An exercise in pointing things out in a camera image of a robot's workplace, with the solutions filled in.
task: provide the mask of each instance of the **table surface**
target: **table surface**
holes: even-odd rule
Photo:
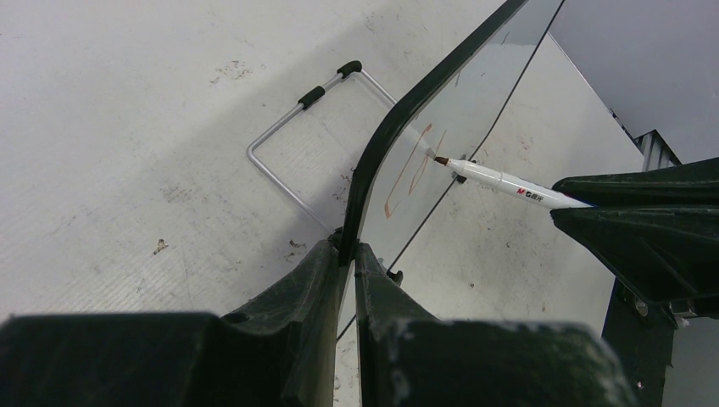
[[[352,59],[401,97],[500,3],[6,2],[0,314],[221,315],[245,303],[325,236],[245,147]],[[352,166],[387,111],[350,80],[257,153],[339,226]],[[642,164],[550,38],[478,158],[545,185]],[[153,254],[160,238],[167,248]],[[442,318],[596,332],[613,280],[547,211],[470,183],[453,187],[398,268]],[[338,344],[337,404],[359,403],[356,369],[352,327]]]

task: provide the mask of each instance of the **black rubber grip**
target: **black rubber grip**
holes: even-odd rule
[[[353,72],[360,72],[362,70],[362,63],[360,61],[351,61],[342,65],[342,68],[337,70],[338,74],[342,74],[342,79],[349,76]]]
[[[306,95],[302,96],[297,101],[297,103],[301,103],[303,105],[302,110],[307,110],[323,96],[325,96],[325,88],[322,86],[318,86],[315,89],[312,89],[311,91],[307,92]]]

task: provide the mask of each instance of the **gray wall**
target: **gray wall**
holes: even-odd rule
[[[719,155],[719,0],[566,0],[550,32],[633,136]]]
[[[663,407],[719,405],[719,321],[702,318],[674,335]]]

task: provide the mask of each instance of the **metal bracket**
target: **metal bracket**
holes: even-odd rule
[[[262,133],[255,141],[250,143],[250,145],[247,148],[247,156],[252,163],[259,168],[259,170],[265,174],[268,178],[270,178],[270,181],[272,181],[275,185],[277,185],[282,191],[284,191],[287,195],[290,196],[302,209],[304,209],[305,212],[309,214],[309,216],[312,216],[314,220],[317,221],[322,227],[324,227],[327,231],[330,233],[333,233],[335,231],[335,227],[331,227],[325,223],[325,221],[312,209],[310,206],[303,200],[299,195],[290,188],[284,181],[282,181],[272,170],[270,170],[265,163],[260,161],[260,159],[254,154],[254,150],[257,149],[257,147],[261,146],[263,142],[266,142],[270,136],[277,133],[284,125],[286,125],[294,116],[299,114],[302,110],[309,109],[315,102],[320,100],[325,93],[327,93],[330,89],[332,89],[336,84],[340,82],[344,82],[350,75],[353,73],[359,73],[362,77],[364,77],[370,84],[383,95],[391,104],[396,104],[397,100],[392,97],[392,95],[387,92],[387,89],[385,89],[382,85],[380,85],[372,75],[368,74],[366,70],[362,68],[362,64],[359,61],[352,61],[345,65],[343,65],[340,69],[337,70],[337,74],[332,77],[326,84],[322,86],[315,87],[311,91],[309,91],[306,95],[301,97],[292,109],[290,109],[289,112],[287,112],[284,116],[282,116],[277,122],[275,122],[274,125],[271,125],[269,129],[267,129],[264,133]]]

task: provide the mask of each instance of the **metal rod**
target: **metal rod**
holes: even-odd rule
[[[368,74],[366,70],[361,70],[360,73],[364,78],[372,84],[389,102],[392,104],[396,104],[397,100],[395,100],[392,95],[387,92],[387,89],[382,87],[375,78],[372,77],[372,75]],[[336,84],[343,81],[343,74],[336,74],[330,79],[326,84],[322,85],[322,88],[325,89],[325,93],[329,92],[330,89],[332,89]],[[324,227],[329,233],[333,233],[335,231],[335,228],[330,227],[325,223],[325,221],[322,220],[322,218],[314,211],[310,206],[301,198],[299,195],[292,190],[287,184],[282,182],[282,180],[274,173],[272,170],[267,168],[267,165],[263,163],[259,157],[257,157],[254,154],[254,150],[257,149],[260,145],[262,145],[263,142],[267,141],[268,138],[270,138],[273,134],[277,133],[278,130],[280,130],[284,125],[287,124],[288,121],[290,121],[294,116],[299,114],[304,110],[304,105],[302,103],[297,103],[297,105],[292,108],[289,112],[287,112],[284,116],[282,116],[278,121],[275,122],[274,125],[271,125],[269,129],[267,129],[264,133],[262,133],[257,139],[255,139],[250,145],[247,147],[247,156],[248,159],[259,168],[260,171],[262,171],[263,174],[265,174],[268,178],[270,178],[270,181],[277,185],[282,191],[284,191],[287,195],[290,196],[290,198],[294,199],[295,202],[299,204],[299,206],[304,209],[305,212],[309,216],[312,217],[312,219],[316,220],[317,223],[319,223],[322,227]]]

